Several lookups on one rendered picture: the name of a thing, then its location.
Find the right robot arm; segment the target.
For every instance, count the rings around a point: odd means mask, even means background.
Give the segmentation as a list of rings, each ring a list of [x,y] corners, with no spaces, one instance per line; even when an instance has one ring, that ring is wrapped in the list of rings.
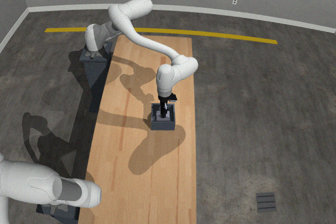
[[[9,198],[67,212],[68,205],[92,208],[101,203],[102,190],[94,182],[64,178],[48,166],[5,159],[0,151],[0,224],[9,220]],[[67,200],[67,201],[66,201]]]

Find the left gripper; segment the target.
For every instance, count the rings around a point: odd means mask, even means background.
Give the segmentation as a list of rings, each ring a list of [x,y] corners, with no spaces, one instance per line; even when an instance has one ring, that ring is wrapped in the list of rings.
[[[158,95],[158,99],[160,100],[162,118],[165,118],[166,114],[167,114],[167,110],[168,110],[167,102],[170,99],[170,96],[169,97],[161,97],[161,96]]]

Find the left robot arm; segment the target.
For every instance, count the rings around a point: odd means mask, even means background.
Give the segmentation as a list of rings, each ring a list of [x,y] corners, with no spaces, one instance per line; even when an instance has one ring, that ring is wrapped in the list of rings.
[[[124,4],[112,4],[108,7],[110,21],[103,25],[91,24],[86,28],[85,41],[87,51],[85,57],[103,57],[107,40],[124,34],[133,43],[167,55],[171,65],[161,65],[156,74],[158,95],[169,97],[169,102],[176,102],[172,87],[179,81],[191,76],[198,68],[193,57],[178,54],[172,48],[139,35],[131,21],[144,17],[152,11],[151,0],[131,0]],[[105,44],[104,44],[105,43]]]

